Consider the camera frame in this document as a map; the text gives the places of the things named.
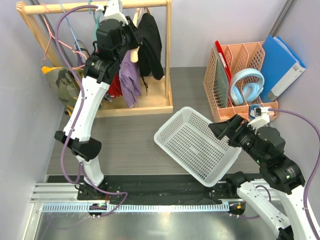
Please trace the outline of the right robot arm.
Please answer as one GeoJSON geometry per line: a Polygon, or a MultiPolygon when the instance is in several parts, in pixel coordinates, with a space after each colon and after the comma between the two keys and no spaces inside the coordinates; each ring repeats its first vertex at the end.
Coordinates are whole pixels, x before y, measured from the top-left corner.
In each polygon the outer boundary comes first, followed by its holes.
{"type": "Polygon", "coordinates": [[[227,138],[230,147],[241,148],[259,165],[259,173],[278,196],[285,213],[260,196],[241,171],[226,179],[226,194],[251,205],[278,240],[318,240],[320,226],[308,200],[310,181],[305,180],[298,164],[285,155],[286,141],[280,132],[270,126],[256,127],[238,114],[208,127],[218,140],[227,138]]]}

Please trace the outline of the beige wooden hanger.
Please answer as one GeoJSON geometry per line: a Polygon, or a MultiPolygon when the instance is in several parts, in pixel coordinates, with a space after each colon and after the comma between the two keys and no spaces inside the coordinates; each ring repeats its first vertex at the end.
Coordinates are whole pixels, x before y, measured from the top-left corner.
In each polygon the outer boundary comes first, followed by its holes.
{"type": "Polygon", "coordinates": [[[138,33],[137,23],[138,23],[138,20],[140,20],[142,18],[143,10],[145,13],[148,13],[148,14],[150,13],[150,10],[148,7],[137,8],[135,11],[135,14],[133,16],[133,20],[132,20],[132,23],[134,25],[134,28],[133,28],[133,30],[134,30],[134,46],[136,47],[130,51],[130,60],[132,63],[137,63],[139,60],[138,52],[139,52],[140,46],[142,45],[142,39],[141,39],[141,34],[138,33]]]}

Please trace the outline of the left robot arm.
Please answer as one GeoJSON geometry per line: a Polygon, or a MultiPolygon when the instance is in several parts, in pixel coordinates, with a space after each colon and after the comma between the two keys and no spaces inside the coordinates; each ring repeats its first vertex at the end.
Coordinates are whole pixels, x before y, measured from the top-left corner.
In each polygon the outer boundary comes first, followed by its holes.
{"type": "Polygon", "coordinates": [[[75,155],[79,170],[90,185],[88,193],[95,200],[104,198],[106,187],[101,184],[105,177],[98,158],[102,144],[91,137],[94,119],[125,55],[141,44],[142,34],[129,16],[124,20],[109,18],[100,22],[94,51],[84,65],[83,78],[75,76],[80,93],[70,120],[54,135],[63,144],[64,151],[70,149],[75,155]]]}

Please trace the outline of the black trousers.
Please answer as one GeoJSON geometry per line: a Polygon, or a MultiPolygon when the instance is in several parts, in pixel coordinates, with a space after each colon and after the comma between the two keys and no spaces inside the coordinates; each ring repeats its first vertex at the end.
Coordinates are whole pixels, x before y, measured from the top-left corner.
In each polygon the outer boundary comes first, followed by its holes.
{"type": "Polygon", "coordinates": [[[161,80],[164,70],[161,64],[162,41],[155,18],[150,13],[144,13],[138,24],[142,33],[142,45],[138,50],[138,68],[142,77],[150,74],[161,80]]]}

